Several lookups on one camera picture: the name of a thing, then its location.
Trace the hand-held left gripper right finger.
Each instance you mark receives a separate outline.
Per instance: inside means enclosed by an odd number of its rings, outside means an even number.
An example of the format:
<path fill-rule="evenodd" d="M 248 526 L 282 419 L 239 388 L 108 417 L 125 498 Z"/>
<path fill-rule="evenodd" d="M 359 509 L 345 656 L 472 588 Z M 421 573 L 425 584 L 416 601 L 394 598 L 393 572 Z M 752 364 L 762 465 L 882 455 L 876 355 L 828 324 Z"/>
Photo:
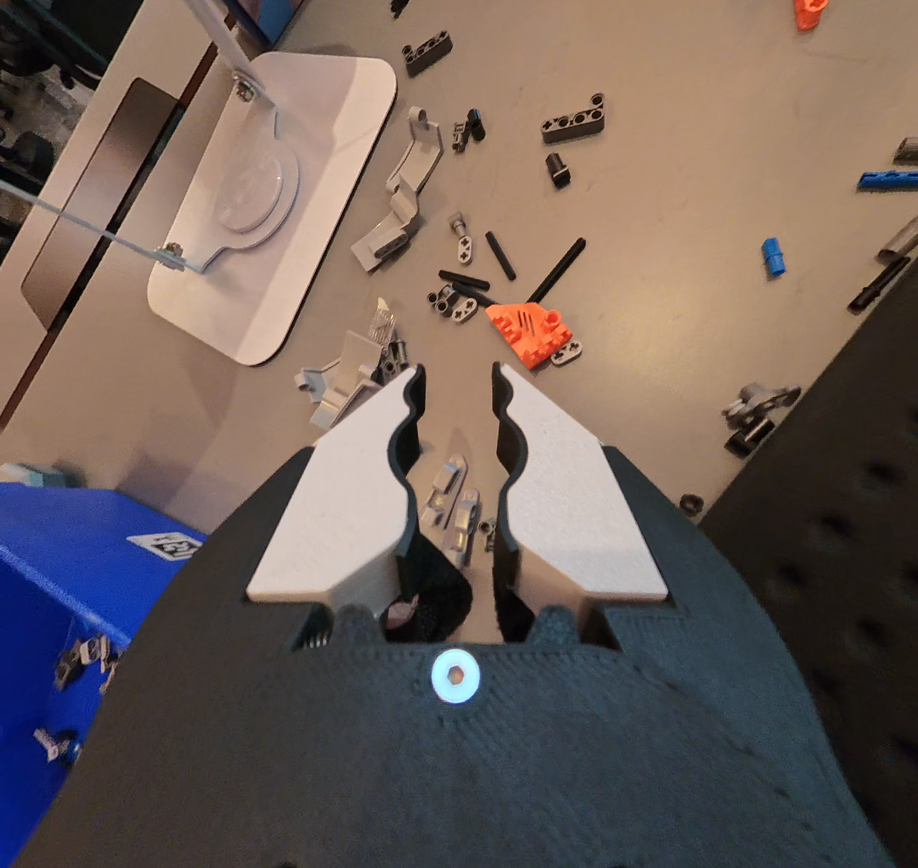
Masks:
<path fill-rule="evenodd" d="M 659 604 L 669 590 L 603 442 L 510 365 L 492 366 L 498 500 L 493 593 L 499 632 L 524 639 L 561 606 L 577 632 L 605 604 Z"/>

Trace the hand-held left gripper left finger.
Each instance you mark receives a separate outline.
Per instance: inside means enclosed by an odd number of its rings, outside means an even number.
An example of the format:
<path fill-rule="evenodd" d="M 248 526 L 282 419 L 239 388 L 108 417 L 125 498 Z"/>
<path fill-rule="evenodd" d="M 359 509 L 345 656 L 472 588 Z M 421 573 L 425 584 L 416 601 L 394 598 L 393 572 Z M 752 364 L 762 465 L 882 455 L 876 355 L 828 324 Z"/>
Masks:
<path fill-rule="evenodd" d="M 401 594 L 396 560 L 417 523 L 397 438 L 416 435 L 425 369 L 409 367 L 320 438 L 246 588 L 258 604 L 362 606 L 379 616 Z"/>

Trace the long light grey toy piece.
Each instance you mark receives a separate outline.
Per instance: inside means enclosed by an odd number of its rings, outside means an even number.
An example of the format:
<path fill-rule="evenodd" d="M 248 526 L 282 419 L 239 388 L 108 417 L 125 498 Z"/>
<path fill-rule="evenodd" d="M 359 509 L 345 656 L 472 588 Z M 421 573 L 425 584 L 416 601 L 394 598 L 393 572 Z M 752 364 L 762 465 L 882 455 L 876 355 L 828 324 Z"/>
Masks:
<path fill-rule="evenodd" d="M 442 464 L 419 512 L 422 534 L 462 571 L 469 564 L 478 523 L 480 493 L 468 487 L 468 464 L 456 453 Z"/>

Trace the pile of grey toy bricks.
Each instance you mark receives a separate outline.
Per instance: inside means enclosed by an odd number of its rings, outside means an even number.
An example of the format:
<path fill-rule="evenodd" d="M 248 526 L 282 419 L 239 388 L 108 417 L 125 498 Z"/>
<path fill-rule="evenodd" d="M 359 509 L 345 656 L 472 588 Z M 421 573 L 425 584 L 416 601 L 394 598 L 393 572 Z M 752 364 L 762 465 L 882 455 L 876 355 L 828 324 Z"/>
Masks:
<path fill-rule="evenodd" d="M 311 424 L 327 431 L 407 367 L 407 345 L 398 334 L 396 316 L 379 298 L 368 333 L 346 332 L 338 358 L 321 368 L 300 369 L 294 383 L 314 406 Z"/>

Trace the orange flat toy panel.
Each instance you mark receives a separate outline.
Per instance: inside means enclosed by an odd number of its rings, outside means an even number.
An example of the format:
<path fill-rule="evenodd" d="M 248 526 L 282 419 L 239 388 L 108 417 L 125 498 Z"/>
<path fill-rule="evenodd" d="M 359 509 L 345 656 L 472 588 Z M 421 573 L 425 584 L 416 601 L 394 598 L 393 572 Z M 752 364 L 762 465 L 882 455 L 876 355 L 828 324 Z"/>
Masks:
<path fill-rule="evenodd" d="M 561 313 L 539 303 L 493 304 L 486 314 L 528 370 L 544 364 L 573 339 Z"/>

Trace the grey black toy joint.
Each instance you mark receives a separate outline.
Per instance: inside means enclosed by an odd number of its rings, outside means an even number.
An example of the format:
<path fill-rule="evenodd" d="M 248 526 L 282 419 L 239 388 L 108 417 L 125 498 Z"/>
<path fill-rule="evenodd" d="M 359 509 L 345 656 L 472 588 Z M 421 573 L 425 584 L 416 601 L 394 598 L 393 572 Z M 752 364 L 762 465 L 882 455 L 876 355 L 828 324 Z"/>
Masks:
<path fill-rule="evenodd" d="M 799 386 L 768 389 L 750 383 L 741 388 L 737 398 L 721 411 L 732 431 L 725 448 L 739 459 L 748 458 L 774 431 L 771 414 L 791 407 L 800 395 Z"/>

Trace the blue bin with printed tag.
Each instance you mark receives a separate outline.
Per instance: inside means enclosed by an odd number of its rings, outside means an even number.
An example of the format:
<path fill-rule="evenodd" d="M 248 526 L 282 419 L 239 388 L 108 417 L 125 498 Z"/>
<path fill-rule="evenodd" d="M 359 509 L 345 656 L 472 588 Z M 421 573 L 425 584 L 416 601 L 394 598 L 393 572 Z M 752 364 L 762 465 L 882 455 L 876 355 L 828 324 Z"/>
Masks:
<path fill-rule="evenodd" d="M 122 654 L 203 533 L 107 490 L 2 484 L 1 862 L 10 866 L 74 763 L 33 731 L 55 662 L 104 633 Z"/>

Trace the black dotted mat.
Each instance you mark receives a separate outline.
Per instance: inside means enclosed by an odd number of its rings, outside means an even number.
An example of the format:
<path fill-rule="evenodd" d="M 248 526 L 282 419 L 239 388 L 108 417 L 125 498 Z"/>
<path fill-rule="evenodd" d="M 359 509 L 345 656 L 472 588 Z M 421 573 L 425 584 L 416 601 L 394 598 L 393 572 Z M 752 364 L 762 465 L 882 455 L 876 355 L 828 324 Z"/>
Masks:
<path fill-rule="evenodd" d="M 776 624 L 878 837 L 916 866 L 916 263 L 700 528 Z"/>

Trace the heap of assorted toy bricks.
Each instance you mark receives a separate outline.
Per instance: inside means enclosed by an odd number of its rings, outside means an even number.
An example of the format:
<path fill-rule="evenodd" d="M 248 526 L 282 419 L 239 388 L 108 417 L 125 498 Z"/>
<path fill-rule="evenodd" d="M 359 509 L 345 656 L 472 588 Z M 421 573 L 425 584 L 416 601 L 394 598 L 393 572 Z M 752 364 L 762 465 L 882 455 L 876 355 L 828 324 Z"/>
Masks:
<path fill-rule="evenodd" d="M 75 763 L 119 661 L 120 650 L 104 633 L 78 637 L 59 655 L 45 714 L 32 735 L 47 763 Z"/>

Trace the grey toy brick panel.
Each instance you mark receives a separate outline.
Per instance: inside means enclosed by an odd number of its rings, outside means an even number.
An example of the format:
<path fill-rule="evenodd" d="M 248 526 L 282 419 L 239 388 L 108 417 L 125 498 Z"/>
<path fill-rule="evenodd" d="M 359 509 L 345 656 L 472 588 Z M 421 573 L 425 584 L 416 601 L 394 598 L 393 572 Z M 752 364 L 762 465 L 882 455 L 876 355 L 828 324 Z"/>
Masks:
<path fill-rule="evenodd" d="M 368 274 L 406 246 L 420 225 L 419 197 L 412 189 L 400 188 L 390 201 L 390 212 L 351 247 Z"/>
<path fill-rule="evenodd" d="M 429 119 L 426 109 L 412 107 L 407 117 L 411 142 L 385 183 L 392 194 L 403 187 L 419 194 L 443 153 L 440 126 Z"/>

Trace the pale blue grey toy block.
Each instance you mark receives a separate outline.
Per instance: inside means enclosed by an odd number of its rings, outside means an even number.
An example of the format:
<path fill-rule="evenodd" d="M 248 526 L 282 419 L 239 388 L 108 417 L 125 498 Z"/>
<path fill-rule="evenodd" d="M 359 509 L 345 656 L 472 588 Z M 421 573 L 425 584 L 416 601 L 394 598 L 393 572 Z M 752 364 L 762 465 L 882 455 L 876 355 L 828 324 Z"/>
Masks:
<path fill-rule="evenodd" d="M 79 488 L 78 478 L 52 466 L 5 462 L 1 464 L 1 483 L 33 488 Z"/>

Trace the black toy axle pin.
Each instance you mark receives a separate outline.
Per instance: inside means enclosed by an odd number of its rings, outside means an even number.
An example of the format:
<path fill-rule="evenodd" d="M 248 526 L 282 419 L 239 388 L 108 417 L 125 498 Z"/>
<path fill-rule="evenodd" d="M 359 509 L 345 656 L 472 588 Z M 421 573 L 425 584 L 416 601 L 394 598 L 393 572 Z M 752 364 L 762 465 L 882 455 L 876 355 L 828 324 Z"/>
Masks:
<path fill-rule="evenodd" d="M 901 275 L 904 269 L 911 263 L 912 259 L 908 255 L 897 256 L 884 265 L 878 276 L 869 282 L 865 288 L 851 300 L 846 309 L 852 314 L 860 314 L 878 300 L 889 285 Z"/>

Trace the dark grey toy connector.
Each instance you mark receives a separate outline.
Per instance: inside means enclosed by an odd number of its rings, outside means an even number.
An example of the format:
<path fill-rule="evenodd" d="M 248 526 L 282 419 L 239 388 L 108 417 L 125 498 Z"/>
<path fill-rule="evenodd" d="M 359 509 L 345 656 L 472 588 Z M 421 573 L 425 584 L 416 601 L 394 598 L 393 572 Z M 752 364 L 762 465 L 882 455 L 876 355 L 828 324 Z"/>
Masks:
<path fill-rule="evenodd" d="M 562 143 L 602 132 L 605 128 L 605 95 L 595 93 L 582 110 L 547 119 L 541 124 L 543 143 Z"/>

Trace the grey toy tube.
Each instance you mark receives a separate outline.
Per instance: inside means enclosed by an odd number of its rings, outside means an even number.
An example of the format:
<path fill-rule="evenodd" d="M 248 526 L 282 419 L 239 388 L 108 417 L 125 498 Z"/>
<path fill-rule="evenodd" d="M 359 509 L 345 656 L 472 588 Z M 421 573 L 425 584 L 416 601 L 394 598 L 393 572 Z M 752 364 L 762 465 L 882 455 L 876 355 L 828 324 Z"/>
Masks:
<path fill-rule="evenodd" d="M 881 262 L 890 262 L 908 256 L 917 246 L 918 218 L 915 216 L 898 231 L 877 254 Z"/>

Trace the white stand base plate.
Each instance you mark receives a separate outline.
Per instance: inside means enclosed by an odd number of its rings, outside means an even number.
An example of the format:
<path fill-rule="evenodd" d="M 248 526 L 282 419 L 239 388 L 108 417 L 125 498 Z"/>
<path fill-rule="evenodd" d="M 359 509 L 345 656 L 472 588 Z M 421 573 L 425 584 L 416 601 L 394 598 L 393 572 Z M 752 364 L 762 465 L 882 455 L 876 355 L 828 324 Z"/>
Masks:
<path fill-rule="evenodd" d="M 396 99 L 371 57 L 269 52 L 256 93 L 230 94 L 166 235 L 152 311 L 234 362 L 281 348 Z"/>

